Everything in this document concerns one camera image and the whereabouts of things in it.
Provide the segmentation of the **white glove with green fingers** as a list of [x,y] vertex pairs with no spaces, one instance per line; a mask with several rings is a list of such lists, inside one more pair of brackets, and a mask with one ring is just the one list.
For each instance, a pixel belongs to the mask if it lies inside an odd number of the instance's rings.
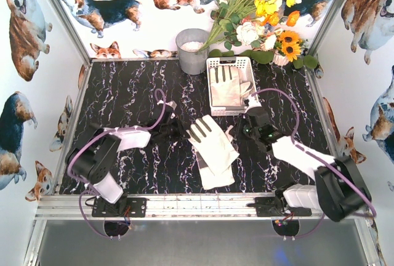
[[241,83],[239,85],[240,88],[240,97],[242,99],[246,98],[247,96],[249,96],[249,94],[251,93],[251,90],[253,89],[253,83],[251,83],[250,81],[246,81],[244,83]]

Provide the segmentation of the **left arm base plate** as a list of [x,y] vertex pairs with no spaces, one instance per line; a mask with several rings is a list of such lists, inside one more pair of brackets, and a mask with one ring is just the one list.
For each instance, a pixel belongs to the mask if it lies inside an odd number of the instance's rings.
[[115,204],[98,198],[92,207],[92,217],[145,217],[146,209],[146,198],[121,198]]

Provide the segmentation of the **white grey glove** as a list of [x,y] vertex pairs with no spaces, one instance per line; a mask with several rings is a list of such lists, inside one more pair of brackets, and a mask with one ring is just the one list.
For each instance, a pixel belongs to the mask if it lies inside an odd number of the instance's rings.
[[190,136],[189,142],[214,175],[223,174],[239,156],[224,131],[210,115],[198,118],[187,133]]
[[213,107],[240,107],[239,70],[235,66],[209,69],[211,99]]

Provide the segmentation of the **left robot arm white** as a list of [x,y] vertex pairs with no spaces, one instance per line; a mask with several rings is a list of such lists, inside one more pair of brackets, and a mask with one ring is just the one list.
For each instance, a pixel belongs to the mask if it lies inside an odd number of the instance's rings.
[[145,148],[188,139],[184,126],[172,111],[164,111],[149,126],[105,128],[91,124],[68,152],[67,174],[92,189],[107,203],[117,203],[124,190],[110,173],[120,151]]

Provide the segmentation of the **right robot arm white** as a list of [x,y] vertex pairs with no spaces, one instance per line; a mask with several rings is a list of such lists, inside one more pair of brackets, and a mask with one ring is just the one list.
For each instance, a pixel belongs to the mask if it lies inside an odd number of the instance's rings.
[[306,147],[272,125],[263,107],[252,107],[241,114],[233,135],[253,141],[260,151],[288,163],[314,181],[313,185],[296,183],[282,190],[290,208],[319,210],[334,222],[356,215],[364,206],[376,214],[371,194],[351,157],[336,158]]

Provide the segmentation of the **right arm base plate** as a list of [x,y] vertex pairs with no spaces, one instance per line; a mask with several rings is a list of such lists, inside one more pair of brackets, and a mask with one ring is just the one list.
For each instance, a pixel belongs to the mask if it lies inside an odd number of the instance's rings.
[[277,188],[274,196],[260,196],[254,198],[253,203],[246,206],[254,208],[258,217],[288,217],[290,215],[296,217],[308,217],[312,215],[312,210],[307,208],[291,208],[289,202],[284,198],[284,192],[291,185]]

